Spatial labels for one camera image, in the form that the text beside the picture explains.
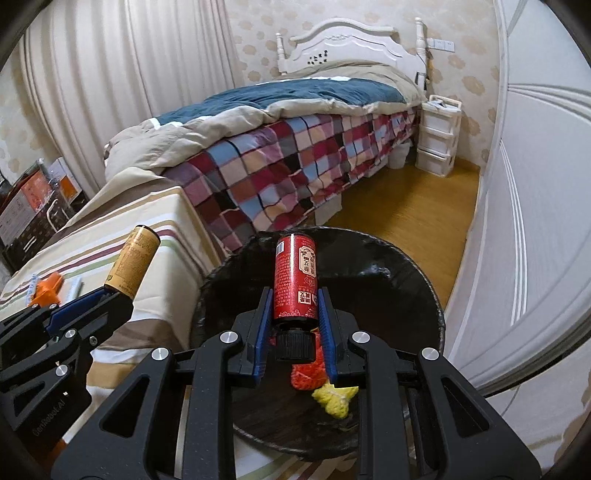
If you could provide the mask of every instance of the beige blanket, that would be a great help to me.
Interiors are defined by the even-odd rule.
[[[114,136],[107,146],[105,176],[109,181],[127,167],[139,167],[160,173],[210,147],[224,137],[248,132],[280,118],[325,113],[362,116],[368,113],[392,115],[425,100],[414,82],[398,69],[366,60],[342,60],[308,67],[280,80],[316,77],[363,78],[390,85],[403,95],[406,103],[375,102],[369,105],[348,105],[339,100],[281,100],[266,109],[239,106],[215,116],[199,117],[184,125],[172,122],[160,125],[155,119],[129,127]]]

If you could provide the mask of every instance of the striped tablecloth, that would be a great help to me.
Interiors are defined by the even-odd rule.
[[[129,322],[93,351],[87,376],[92,404],[67,432],[68,442],[102,401],[152,348],[189,347],[189,331],[204,277],[220,264],[212,243],[183,189],[173,181],[129,168],[115,177],[55,241],[17,272],[0,296],[0,318],[25,307],[28,281],[58,271],[60,298],[80,278],[82,293],[101,286],[127,235],[137,224],[158,232],[161,245],[134,301]],[[235,439],[236,473],[241,480],[324,480],[340,459],[302,462],[291,455]]]

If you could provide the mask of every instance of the drawer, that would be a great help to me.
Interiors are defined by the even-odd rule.
[[[447,177],[453,169],[455,157],[451,155],[435,155],[423,150],[417,150],[417,163],[415,166],[439,177]]]
[[[462,103],[439,95],[431,95],[429,100],[442,100],[443,105],[424,102],[421,125],[440,132],[457,134],[462,121]]]
[[[441,132],[421,125],[418,147],[436,155],[453,156],[456,152],[458,137],[451,133]]]

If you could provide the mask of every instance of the white headboard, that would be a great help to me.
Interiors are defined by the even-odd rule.
[[[427,43],[424,23],[417,24],[417,54],[411,55],[396,43],[392,27],[370,27],[347,18],[329,18],[315,25],[305,35],[291,37],[295,48],[285,57],[283,37],[277,34],[278,68],[282,74],[329,60],[373,60],[392,65],[415,80],[424,89],[427,74]]]

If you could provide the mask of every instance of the white curtain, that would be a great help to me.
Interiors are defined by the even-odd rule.
[[[54,0],[23,36],[21,64],[91,197],[115,134],[243,82],[223,0]]]

